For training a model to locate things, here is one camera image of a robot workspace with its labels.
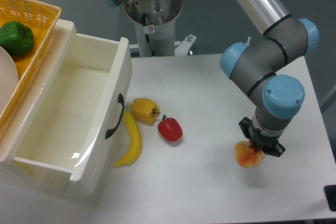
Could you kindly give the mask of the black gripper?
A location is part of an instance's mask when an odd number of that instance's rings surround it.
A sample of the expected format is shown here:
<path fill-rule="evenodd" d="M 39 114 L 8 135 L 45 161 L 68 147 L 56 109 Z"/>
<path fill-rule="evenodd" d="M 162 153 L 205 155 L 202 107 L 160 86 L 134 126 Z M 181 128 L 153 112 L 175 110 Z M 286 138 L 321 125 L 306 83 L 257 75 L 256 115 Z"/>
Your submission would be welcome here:
<path fill-rule="evenodd" d="M 286 151 L 285 147 L 279 143 L 284 129 L 268 129 L 262 126 L 255 116 L 252 119 L 244 117 L 238 125 L 256 153 L 263 151 L 266 155 L 280 157 Z"/>

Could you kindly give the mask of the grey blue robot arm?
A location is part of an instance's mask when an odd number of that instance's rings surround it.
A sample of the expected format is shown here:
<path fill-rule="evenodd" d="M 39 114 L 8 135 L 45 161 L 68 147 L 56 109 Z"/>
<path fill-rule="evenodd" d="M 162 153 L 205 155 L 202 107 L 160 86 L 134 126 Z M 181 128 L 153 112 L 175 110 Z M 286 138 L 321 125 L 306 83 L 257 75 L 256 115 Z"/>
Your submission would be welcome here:
<path fill-rule="evenodd" d="M 109 6 L 124 5 L 137 32 L 142 57 L 175 56 L 174 27 L 181 0 L 105 0 Z M 237 42 L 228 47 L 219 65 L 225 75 L 256 106 L 254 116 L 239 126 L 255 152 L 279 157 L 285 148 L 279 138 L 299 112 L 305 91 L 295 78 L 278 71 L 315 49 L 319 31 L 308 19 L 295 19 L 280 0 L 237 0 L 263 36 L 251 46 Z"/>

